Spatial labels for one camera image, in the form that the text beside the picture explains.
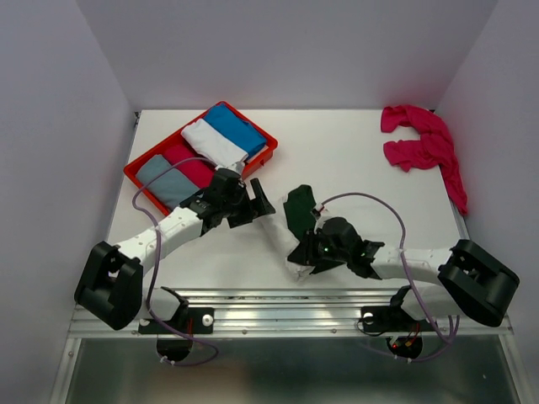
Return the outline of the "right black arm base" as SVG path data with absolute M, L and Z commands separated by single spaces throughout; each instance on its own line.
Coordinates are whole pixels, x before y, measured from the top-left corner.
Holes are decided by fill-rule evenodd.
M 403 308 L 404 298 L 413 292 L 404 286 L 390 299 L 387 306 L 364 306 L 356 320 L 356 328 L 367 336 L 379 337 L 388 332 L 432 332 L 433 327 L 426 320 L 414 320 Z

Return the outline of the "cream and green t-shirt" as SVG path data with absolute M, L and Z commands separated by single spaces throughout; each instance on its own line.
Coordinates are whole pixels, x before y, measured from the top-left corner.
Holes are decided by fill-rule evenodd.
M 317 202 L 310 185 L 302 184 L 280 199 L 272 201 L 271 204 L 275 208 L 275 213 L 262 216 L 259 223 L 292 279 L 300 281 L 311 274 L 339 266 L 339 263 L 327 261 L 312 267 L 288 260 L 288 256 L 299 246 L 304 233 L 313 230 L 316 225 L 311 211 Z

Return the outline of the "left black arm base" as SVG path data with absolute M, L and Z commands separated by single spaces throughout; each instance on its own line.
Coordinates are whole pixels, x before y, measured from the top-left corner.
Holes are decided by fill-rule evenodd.
M 143 301 L 138 313 L 138 332 L 142 335 L 174 335 L 171 328 L 183 334 L 209 335 L 213 333 L 215 309 L 209 306 L 191 306 L 177 291 L 167 287 L 155 289 L 151 308 L 164 323 L 155 320 Z

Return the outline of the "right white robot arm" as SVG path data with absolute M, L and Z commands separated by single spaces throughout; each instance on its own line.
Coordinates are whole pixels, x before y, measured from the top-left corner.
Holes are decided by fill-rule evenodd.
M 397 328 L 428 316 L 467 316 L 498 327 L 520 284 L 511 269 L 471 240 L 449 248 L 406 250 L 361 238 L 343 217 L 330 217 L 306 231 L 287 260 L 313 269 L 339 263 L 364 279 L 424 282 L 425 288 L 413 285 L 392 299 L 387 318 Z

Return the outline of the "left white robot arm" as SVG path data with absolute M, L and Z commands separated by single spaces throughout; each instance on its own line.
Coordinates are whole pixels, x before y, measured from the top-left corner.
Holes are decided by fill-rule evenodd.
M 159 321 L 170 332 L 187 323 L 188 301 L 170 288 L 144 287 L 148 273 L 184 244 L 204 236 L 227 221 L 231 228 L 273 215 L 275 208 L 260 182 L 251 182 L 250 196 L 238 173 L 218 169 L 208 187 L 181 202 L 161 221 L 138 235 L 110 245 L 96 244 L 89 253 L 74 292 L 75 302 L 114 330 L 134 320 Z

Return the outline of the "red plastic tray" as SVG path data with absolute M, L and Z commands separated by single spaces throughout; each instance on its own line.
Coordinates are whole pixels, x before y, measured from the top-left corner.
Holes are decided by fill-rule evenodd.
M 255 171 L 257 171 L 258 169 L 260 169 L 265 163 L 267 163 L 269 161 L 270 158 L 272 158 L 273 153 L 274 153 L 275 149 L 278 146 L 278 141 L 273 136 L 268 134 L 265 130 L 263 130 L 258 125 L 256 125 L 247 116 L 245 116 L 244 114 L 239 112 L 237 109 L 232 107 L 229 103 L 221 101 L 221 102 L 215 104 L 214 106 L 216 106 L 218 104 L 225 104 L 240 119 L 246 120 L 247 122 L 249 122 L 267 140 L 266 147 L 262 151 L 260 151 L 254 157 L 251 157 L 251 158 L 247 157 L 247 159 L 245 160 L 245 162 L 244 162 L 245 163 L 245 168 L 243 170 L 242 177 L 246 178 L 249 175 L 253 174 Z M 198 154 L 181 135 L 181 130 L 186 125 L 189 125 L 189 124 L 197 121 L 198 119 L 203 119 L 204 120 L 204 117 L 205 117 L 205 114 L 207 113 L 207 111 L 199 114 L 198 116 L 193 118 L 191 121 L 189 121 L 187 124 L 179 127 L 170 136 L 166 137 L 164 140 L 157 143 L 155 146 L 150 148 L 148 151 L 145 151 L 144 153 L 136 156 L 136 158 L 132 162 L 129 162 L 124 167 L 124 175 L 128 179 L 130 179 L 130 181 L 132 181 L 135 184 L 135 186 L 137 186 L 137 188 L 140 189 L 142 187 L 146 187 L 136 178 L 137 172 L 153 156 L 155 156 L 155 155 L 162 155 L 163 156 L 163 153 L 169 147 L 174 146 L 174 145 L 178 145 L 178 144 L 184 144 L 185 146 L 189 147 L 196 154 L 196 157 L 193 157 L 193 160 L 201 160 L 201 161 L 208 162 L 214 168 L 214 172 L 215 172 L 216 165 L 211 160 L 209 160 L 209 159 L 201 156 L 200 154 Z M 170 171 L 172 168 L 177 168 L 177 166 L 181 165 L 182 163 L 184 163 L 184 161 L 178 162 L 178 163 L 172 165 L 171 168 L 166 169 L 163 173 L 158 174 L 151 181 L 151 183 L 153 181 L 155 181 L 156 179 L 158 179 L 159 177 L 161 177 L 162 175 L 164 175 L 166 172 Z M 151 200 L 151 202 L 157 207 L 157 209 L 159 211 L 161 211 L 162 213 L 164 213 L 165 215 L 169 214 L 172 211 L 172 210 L 169 210 L 165 205 L 163 205 L 148 189 L 144 190 L 143 193 L 144 193 L 144 195 L 146 195 Z

